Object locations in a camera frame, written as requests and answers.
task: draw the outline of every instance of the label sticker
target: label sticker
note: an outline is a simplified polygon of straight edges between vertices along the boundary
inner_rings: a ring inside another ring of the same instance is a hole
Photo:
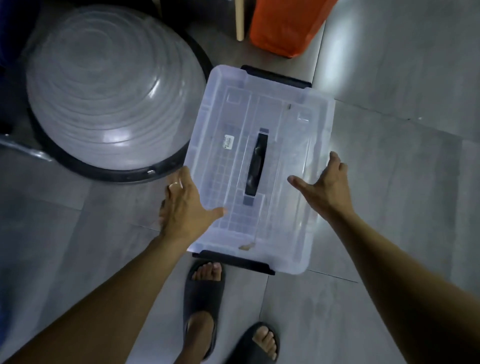
[[[225,149],[231,149],[233,147],[233,140],[235,137],[233,135],[226,135],[223,138],[223,147]]]

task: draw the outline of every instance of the black rubber base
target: black rubber base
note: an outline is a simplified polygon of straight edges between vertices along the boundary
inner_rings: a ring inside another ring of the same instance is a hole
[[[158,18],[154,13],[149,15]],[[197,60],[202,68],[202,71],[205,75],[205,80],[208,81],[210,72],[213,69],[212,63],[208,58],[205,51],[200,47],[200,45],[189,36],[184,30],[177,29],[175,26],[171,26],[173,30],[190,46],[193,53],[197,57]],[[153,181],[158,178],[165,177],[170,173],[176,171],[185,161],[185,156],[187,155],[188,144],[187,142],[178,152],[174,155],[168,157],[167,159],[158,162],[152,166],[137,170],[108,170],[99,167],[91,166],[87,163],[80,161],[79,159],[71,156],[60,148],[48,135],[45,133],[43,128],[40,126],[40,123],[36,119],[35,115],[28,110],[30,116],[30,122],[35,133],[35,137],[42,145],[43,150],[52,156],[57,162],[59,162],[64,167],[70,169],[71,171],[78,173],[84,177],[104,181],[104,182],[114,182],[114,183],[136,183],[136,182],[148,182]]]

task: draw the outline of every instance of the gray tile floor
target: gray tile floor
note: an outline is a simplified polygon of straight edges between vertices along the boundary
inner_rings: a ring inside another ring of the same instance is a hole
[[[360,215],[478,296],[479,31],[476,0],[339,0],[313,77],[339,100],[331,149],[349,164]],[[15,308],[4,360],[155,236],[165,182],[91,182],[7,150],[0,170],[1,272]],[[169,277],[129,363],[171,363],[180,351],[192,261],[185,255]],[[228,267],[227,275],[209,363],[221,363],[259,318],[281,334],[279,364],[404,362],[325,223],[304,274]]]

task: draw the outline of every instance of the storage box lid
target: storage box lid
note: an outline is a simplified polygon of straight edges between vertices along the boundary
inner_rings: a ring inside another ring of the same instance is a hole
[[[335,101],[309,87],[225,65],[208,79],[185,158],[203,206],[227,208],[194,242],[203,250],[298,274],[310,261],[317,214],[288,182],[313,182],[328,156]]]

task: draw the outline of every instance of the black slipper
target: black slipper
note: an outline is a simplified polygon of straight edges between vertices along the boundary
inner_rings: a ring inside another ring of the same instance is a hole
[[[187,325],[190,317],[199,311],[206,311],[212,315],[214,328],[212,342],[203,360],[206,360],[215,348],[216,328],[218,326],[218,313],[222,303],[223,289],[225,287],[225,271],[222,266],[222,277],[220,281],[215,280],[192,280],[192,275],[199,267],[214,262],[196,261],[188,272],[183,295],[183,340],[187,334]]]
[[[268,331],[273,332],[273,337],[276,344],[276,359],[271,359],[268,354],[253,341],[253,336],[258,328],[266,326]],[[273,364],[278,360],[278,353],[280,352],[280,337],[275,330],[265,322],[257,322],[251,326],[240,338],[235,349],[230,354],[230,357],[225,364]]]

